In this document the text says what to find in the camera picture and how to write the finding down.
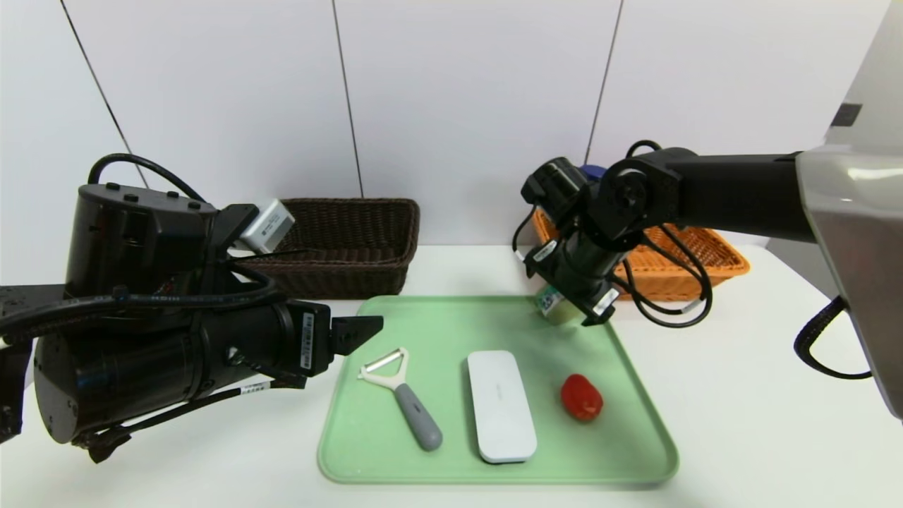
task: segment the gray handle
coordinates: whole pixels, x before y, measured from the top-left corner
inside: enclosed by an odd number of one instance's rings
[[[411,428],[411,432],[414,432],[420,447],[428,452],[438,448],[442,444],[442,431],[420,399],[414,395],[411,387],[406,383],[399,384],[395,389],[395,395],[398,406],[405,414],[407,425]]]

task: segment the green tray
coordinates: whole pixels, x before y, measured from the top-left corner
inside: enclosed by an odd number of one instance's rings
[[[379,296],[360,315],[383,331],[345,359],[320,442],[320,469],[347,484],[654,484],[677,471],[674,442],[608,325],[552,326],[523,296]],[[358,370],[395,348],[410,352],[407,382],[442,430],[442,446],[417,446],[388,389]],[[517,359],[538,446],[523,464],[479,457],[467,355],[504,349]],[[397,362],[376,372],[391,375]],[[605,406],[582,423],[564,411],[572,373],[599,389]]]

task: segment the white sensor module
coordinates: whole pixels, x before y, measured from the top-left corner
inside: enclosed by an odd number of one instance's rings
[[[491,464],[525,462],[536,451],[536,431],[514,355],[477,351],[467,366],[479,454]]]
[[[235,242],[236,249],[251,250],[256,254],[270,254],[292,228],[294,217],[279,200],[267,206],[257,206],[260,213]]]

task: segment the red tomato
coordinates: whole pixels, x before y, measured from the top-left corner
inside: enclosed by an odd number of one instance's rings
[[[603,404],[602,394],[580,374],[571,374],[562,385],[562,403],[567,412],[581,421],[599,416]]]

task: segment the table surface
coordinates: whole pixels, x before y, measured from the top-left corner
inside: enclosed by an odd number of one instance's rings
[[[715,290],[700,325],[669,330],[621,302],[612,323],[681,455],[658,487],[354,486],[327,480],[316,450],[341,359],[306,390],[268,390],[135,435],[95,466],[44,430],[33,389],[20,437],[0,449],[0,503],[20,506],[900,506],[903,428],[873,381],[840,381],[793,353],[827,299],[766,250]],[[405,295],[524,295],[504,247],[421,247]],[[360,302],[330,302],[353,315]],[[846,316],[814,348],[835,369],[866,368]]]

